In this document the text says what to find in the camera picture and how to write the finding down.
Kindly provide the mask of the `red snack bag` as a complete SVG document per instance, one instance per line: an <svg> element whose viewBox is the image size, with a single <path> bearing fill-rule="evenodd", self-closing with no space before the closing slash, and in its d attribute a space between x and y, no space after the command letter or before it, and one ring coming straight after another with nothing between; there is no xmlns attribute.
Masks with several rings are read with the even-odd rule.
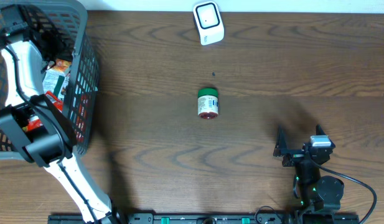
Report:
<svg viewBox="0 0 384 224"><path fill-rule="evenodd" d="M50 90L46 91L46 97L54 104L54 106L62 112L63 110L63 101L60 100L57 96L55 96ZM24 132L32 131L33 129L39 128L42 126L42 122L38 118L37 115L32 115L28 119L28 124L24 126L22 129Z"/></svg>

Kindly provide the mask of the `green lid spice jar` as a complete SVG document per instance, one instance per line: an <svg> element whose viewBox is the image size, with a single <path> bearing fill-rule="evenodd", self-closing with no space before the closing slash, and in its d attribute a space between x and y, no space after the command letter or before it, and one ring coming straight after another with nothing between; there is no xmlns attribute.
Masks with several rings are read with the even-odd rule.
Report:
<svg viewBox="0 0 384 224"><path fill-rule="evenodd" d="M198 91L197 114L202 119L214 119L219 115L218 91L203 88Z"/></svg>

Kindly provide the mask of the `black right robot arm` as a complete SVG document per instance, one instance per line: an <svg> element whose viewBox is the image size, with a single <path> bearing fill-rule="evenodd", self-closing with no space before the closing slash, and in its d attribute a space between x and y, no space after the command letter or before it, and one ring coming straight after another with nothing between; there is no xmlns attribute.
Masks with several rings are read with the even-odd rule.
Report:
<svg viewBox="0 0 384 224"><path fill-rule="evenodd" d="M296 175L293 194L302 200L302 207L310 212L334 212L340 209L344 195L344 183L333 176L322 176L320 165L326 163L335 144L322 128L316 126L316 134L300 149L288 148L286 135L278 129L273 156L282 157L284 167L294 167Z"/></svg>

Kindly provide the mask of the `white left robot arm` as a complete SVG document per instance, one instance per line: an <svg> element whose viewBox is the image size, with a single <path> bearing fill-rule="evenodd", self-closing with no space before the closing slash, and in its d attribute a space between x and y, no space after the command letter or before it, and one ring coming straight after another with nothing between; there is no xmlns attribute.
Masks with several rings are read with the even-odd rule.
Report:
<svg viewBox="0 0 384 224"><path fill-rule="evenodd" d="M69 119L43 89L48 63L62 52L52 31L31 28L0 33L8 94L0 109L0 130L21 159L53 175L81 211L84 223L121 223L121 217L76 153L77 135Z"/></svg>

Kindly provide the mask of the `small orange box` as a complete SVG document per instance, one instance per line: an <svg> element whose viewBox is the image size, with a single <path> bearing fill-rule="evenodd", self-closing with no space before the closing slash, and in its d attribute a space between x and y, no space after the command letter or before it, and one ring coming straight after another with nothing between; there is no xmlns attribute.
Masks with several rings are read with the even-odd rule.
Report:
<svg viewBox="0 0 384 224"><path fill-rule="evenodd" d="M58 58L55 63L50 67L50 70L62 73L63 75L67 75L68 73L70 73L71 66L71 62Z"/></svg>

